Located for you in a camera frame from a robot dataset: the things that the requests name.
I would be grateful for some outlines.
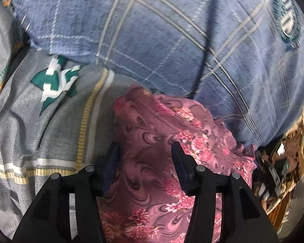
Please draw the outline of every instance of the plaid pattern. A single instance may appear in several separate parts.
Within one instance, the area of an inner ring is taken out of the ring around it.
[[[47,53],[96,62],[166,94],[188,96],[198,84],[194,98],[245,145],[268,144],[302,111],[304,19],[295,3],[293,49],[274,0],[12,3],[32,45]]]

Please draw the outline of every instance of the blue plaid fabric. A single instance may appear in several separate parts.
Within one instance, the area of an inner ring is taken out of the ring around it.
[[[190,96],[237,141],[268,144],[304,103],[294,0],[13,0],[32,46]]]

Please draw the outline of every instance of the green and white logo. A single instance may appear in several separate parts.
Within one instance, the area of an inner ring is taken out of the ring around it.
[[[66,59],[62,56],[52,58],[49,67],[38,72],[30,82],[43,90],[41,102],[43,111],[53,103],[63,91],[67,91],[69,97],[76,94],[75,80],[78,78],[80,66],[72,69],[61,70]]]
[[[294,0],[274,0],[276,25],[280,30],[281,39],[293,50],[301,45],[300,15]]]

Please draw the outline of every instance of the silver screw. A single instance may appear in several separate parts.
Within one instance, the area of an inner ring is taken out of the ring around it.
[[[196,170],[197,170],[198,172],[203,172],[203,171],[206,170],[206,168],[205,168],[205,166],[197,165],[197,166],[196,166]]]
[[[86,167],[86,171],[87,171],[87,172],[92,172],[94,169],[95,169],[95,168],[94,168],[93,165],[88,165],[88,166]]]
[[[57,178],[59,178],[59,173],[53,173],[53,174],[51,174],[51,179],[53,179],[53,180],[55,180],[55,179],[57,179]]]
[[[232,177],[233,177],[234,179],[239,179],[239,178],[241,177],[241,175],[240,175],[239,173],[237,173],[237,172],[233,172],[233,173],[232,173]]]

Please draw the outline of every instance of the pink floral fabric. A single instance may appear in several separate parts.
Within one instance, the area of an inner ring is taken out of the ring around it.
[[[170,154],[174,141],[198,164],[223,175],[236,171],[251,187],[254,147],[237,145],[223,121],[213,120],[200,103],[134,85],[114,111],[121,161],[111,189],[98,200],[108,242],[184,242],[195,199],[180,188]],[[213,242],[220,233],[217,194]]]

